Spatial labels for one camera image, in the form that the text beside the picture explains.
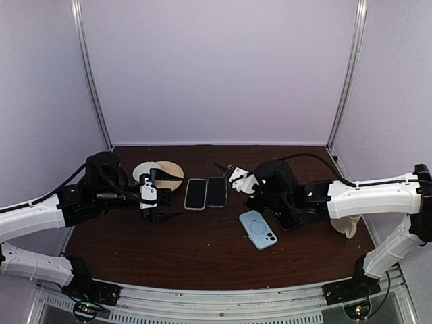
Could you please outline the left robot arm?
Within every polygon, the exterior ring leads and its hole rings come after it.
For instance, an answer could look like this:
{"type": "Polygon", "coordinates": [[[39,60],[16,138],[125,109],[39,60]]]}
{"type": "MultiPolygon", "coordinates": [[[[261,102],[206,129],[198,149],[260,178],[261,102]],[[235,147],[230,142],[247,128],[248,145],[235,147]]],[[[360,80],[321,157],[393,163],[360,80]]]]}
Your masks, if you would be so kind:
{"type": "Polygon", "coordinates": [[[66,294],[90,300],[105,288],[96,282],[80,257],[48,256],[9,243],[43,230],[75,227],[111,210],[138,209],[143,219],[160,224],[174,213],[156,213],[171,203],[171,190],[158,181],[180,177],[150,168],[130,184],[114,152],[91,155],[64,183],[40,198],[1,209],[1,274],[43,280],[59,285],[66,294]]]}

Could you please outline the left aluminium frame post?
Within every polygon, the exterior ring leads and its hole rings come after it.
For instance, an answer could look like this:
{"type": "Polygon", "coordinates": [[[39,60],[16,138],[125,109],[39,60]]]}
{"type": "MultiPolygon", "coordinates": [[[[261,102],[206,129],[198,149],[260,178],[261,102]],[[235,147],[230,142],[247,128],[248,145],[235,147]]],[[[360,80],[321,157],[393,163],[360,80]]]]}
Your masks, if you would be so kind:
{"type": "Polygon", "coordinates": [[[87,43],[85,27],[84,27],[84,18],[82,15],[82,4],[81,1],[79,0],[71,0],[70,4],[72,10],[72,19],[74,21],[76,36],[78,39],[78,45],[80,48],[80,54],[82,58],[82,64],[84,67],[86,85],[88,88],[88,93],[90,95],[90,102],[96,117],[97,125],[103,137],[105,146],[108,151],[112,151],[114,149],[114,146],[111,137],[109,135],[107,123],[105,121],[105,116],[103,115],[103,110],[101,107],[101,102],[97,91],[97,85],[95,82],[95,77],[94,77],[94,73],[90,61],[90,53],[88,50],[88,43],[87,43]]]}

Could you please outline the right round status board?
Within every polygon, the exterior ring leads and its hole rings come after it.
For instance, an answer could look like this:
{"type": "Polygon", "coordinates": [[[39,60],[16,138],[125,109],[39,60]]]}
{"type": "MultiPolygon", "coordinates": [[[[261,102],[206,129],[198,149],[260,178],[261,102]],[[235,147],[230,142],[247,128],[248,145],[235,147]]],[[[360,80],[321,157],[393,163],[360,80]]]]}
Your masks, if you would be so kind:
{"type": "Polygon", "coordinates": [[[344,305],[344,313],[347,318],[361,321],[371,313],[371,303],[367,301],[344,305]]]}

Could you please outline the right aluminium frame post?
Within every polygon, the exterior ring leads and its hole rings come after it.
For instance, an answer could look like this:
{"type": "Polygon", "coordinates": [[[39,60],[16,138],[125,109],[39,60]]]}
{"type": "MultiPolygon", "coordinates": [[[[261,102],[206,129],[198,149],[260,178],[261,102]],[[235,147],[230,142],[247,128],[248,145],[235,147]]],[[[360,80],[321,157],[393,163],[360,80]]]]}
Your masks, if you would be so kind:
{"type": "Polygon", "coordinates": [[[367,11],[368,1],[358,0],[356,7],[356,15],[354,19],[354,27],[352,33],[352,41],[350,45],[350,51],[348,55],[348,62],[346,66],[346,72],[344,76],[344,81],[342,83],[342,90],[337,104],[337,109],[335,117],[333,119],[333,124],[327,140],[327,150],[332,151],[335,147],[335,142],[342,125],[342,120],[346,107],[348,105],[348,100],[350,92],[352,90],[352,85],[354,81],[354,76],[356,72],[356,66],[360,57],[360,52],[362,49],[362,43],[365,34],[365,27],[367,23],[367,11]]]}

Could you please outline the cream ribbed mug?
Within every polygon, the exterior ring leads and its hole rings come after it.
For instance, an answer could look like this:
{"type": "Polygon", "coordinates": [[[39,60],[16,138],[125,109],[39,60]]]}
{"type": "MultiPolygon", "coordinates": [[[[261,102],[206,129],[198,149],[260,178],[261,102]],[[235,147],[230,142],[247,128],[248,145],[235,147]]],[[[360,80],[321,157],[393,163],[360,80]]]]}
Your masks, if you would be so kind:
{"type": "Polygon", "coordinates": [[[331,219],[330,223],[336,232],[345,235],[347,239],[353,239],[356,235],[360,218],[360,215],[342,217],[340,219],[331,219]]]}

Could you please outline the front aluminium rail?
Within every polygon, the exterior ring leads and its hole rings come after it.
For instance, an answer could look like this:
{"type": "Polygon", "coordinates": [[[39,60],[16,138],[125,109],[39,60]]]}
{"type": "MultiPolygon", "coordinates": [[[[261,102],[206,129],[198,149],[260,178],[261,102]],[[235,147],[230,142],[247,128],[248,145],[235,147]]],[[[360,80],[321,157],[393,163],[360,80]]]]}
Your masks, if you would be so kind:
{"type": "MultiPolygon", "coordinates": [[[[381,291],[369,296],[372,317],[348,315],[354,303],[328,304],[323,284],[258,290],[173,290],[119,284],[115,306],[88,323],[420,323],[399,266],[389,270],[381,291]]],[[[74,303],[59,288],[38,283],[24,323],[82,323],[73,314],[74,303]]]]}

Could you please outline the round status board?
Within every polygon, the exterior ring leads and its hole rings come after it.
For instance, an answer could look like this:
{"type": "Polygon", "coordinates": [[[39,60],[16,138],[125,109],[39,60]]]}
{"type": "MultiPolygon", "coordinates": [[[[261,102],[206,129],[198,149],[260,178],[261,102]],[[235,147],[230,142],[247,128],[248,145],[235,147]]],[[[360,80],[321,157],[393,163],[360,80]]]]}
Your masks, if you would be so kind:
{"type": "Polygon", "coordinates": [[[347,318],[361,321],[371,313],[371,303],[367,301],[344,305],[344,313],[347,318]]]}
{"type": "Polygon", "coordinates": [[[74,304],[72,313],[79,321],[92,321],[95,319],[101,309],[89,302],[78,301],[74,304]]]}

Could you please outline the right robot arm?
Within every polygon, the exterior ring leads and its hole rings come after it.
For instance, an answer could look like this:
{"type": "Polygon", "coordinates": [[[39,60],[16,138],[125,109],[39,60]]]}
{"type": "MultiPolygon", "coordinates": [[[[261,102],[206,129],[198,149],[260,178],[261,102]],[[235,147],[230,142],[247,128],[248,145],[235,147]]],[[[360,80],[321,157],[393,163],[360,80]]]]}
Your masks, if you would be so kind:
{"type": "Polygon", "coordinates": [[[222,167],[224,178],[247,195],[245,205],[271,211],[283,230],[357,215],[402,213],[401,224],[355,263],[352,278],[323,286],[328,305],[380,292],[379,280],[420,244],[431,241],[431,174],[424,164],[394,178],[350,182],[319,180],[302,185],[284,158],[261,163],[253,171],[222,167]]]}

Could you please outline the left round status board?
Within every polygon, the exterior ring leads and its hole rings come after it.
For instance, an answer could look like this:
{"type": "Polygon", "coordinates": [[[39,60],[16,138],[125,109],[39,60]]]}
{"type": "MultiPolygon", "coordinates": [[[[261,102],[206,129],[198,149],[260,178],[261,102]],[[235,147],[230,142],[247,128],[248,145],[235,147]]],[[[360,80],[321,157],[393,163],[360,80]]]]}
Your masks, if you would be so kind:
{"type": "Polygon", "coordinates": [[[95,319],[101,309],[89,302],[78,301],[74,304],[72,313],[79,321],[92,321],[95,319]]]}

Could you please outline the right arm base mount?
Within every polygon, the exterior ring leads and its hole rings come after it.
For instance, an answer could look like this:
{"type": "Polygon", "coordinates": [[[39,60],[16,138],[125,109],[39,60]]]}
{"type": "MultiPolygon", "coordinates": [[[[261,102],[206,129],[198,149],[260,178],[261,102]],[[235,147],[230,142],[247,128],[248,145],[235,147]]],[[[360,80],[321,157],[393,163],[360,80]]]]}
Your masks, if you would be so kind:
{"type": "Polygon", "coordinates": [[[324,297],[328,306],[368,298],[381,291],[379,283],[354,282],[351,279],[323,285],[324,297]]]}

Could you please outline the purple phone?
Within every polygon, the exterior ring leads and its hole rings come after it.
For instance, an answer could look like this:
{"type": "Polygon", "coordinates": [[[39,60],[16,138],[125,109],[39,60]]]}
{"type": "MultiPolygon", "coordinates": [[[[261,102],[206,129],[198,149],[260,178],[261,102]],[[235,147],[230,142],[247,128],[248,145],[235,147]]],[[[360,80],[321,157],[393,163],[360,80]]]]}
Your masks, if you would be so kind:
{"type": "Polygon", "coordinates": [[[290,231],[296,227],[296,223],[290,217],[276,215],[275,219],[283,231],[290,231]]]}

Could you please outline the white ceramic cup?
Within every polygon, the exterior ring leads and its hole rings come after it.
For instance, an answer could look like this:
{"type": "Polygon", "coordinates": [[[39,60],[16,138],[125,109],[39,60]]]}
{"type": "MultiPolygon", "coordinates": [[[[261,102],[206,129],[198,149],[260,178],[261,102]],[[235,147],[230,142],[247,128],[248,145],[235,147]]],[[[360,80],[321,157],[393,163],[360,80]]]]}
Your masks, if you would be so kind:
{"type": "Polygon", "coordinates": [[[154,161],[147,161],[137,165],[132,172],[132,177],[135,180],[135,183],[138,184],[140,182],[140,176],[142,174],[149,175],[151,169],[161,169],[161,166],[154,161]]]}

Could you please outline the aluminium frame post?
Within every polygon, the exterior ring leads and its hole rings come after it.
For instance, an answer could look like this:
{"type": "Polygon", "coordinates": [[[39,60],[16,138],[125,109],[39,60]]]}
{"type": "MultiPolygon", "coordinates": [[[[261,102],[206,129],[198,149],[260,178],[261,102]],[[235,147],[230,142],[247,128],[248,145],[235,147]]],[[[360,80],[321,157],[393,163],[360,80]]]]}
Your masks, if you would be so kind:
{"type": "Polygon", "coordinates": [[[354,27],[352,33],[352,41],[350,45],[350,51],[348,55],[348,62],[346,66],[346,72],[344,76],[344,81],[342,83],[342,90],[337,104],[337,109],[335,117],[333,119],[333,124],[327,140],[327,150],[332,151],[335,147],[335,142],[342,125],[342,120],[346,107],[348,105],[348,100],[350,92],[352,90],[352,85],[354,81],[354,76],[356,72],[356,66],[360,57],[360,52],[362,49],[362,43],[365,34],[365,27],[367,23],[367,11],[368,1],[358,0],[356,7],[356,15],[354,19],[354,27]]]}
{"type": "Polygon", "coordinates": [[[107,123],[105,121],[105,116],[103,115],[103,110],[101,107],[101,102],[97,91],[97,85],[95,82],[95,77],[94,77],[94,73],[90,61],[90,53],[88,50],[88,43],[87,43],[85,27],[84,27],[84,18],[82,15],[82,4],[81,1],[79,0],[71,0],[70,4],[72,10],[72,19],[74,21],[76,36],[78,39],[78,45],[80,48],[80,54],[82,58],[82,64],[84,67],[86,85],[88,88],[88,93],[90,95],[90,102],[96,117],[97,125],[103,137],[105,146],[108,151],[112,151],[114,149],[114,146],[111,137],[109,135],[107,123]]]}

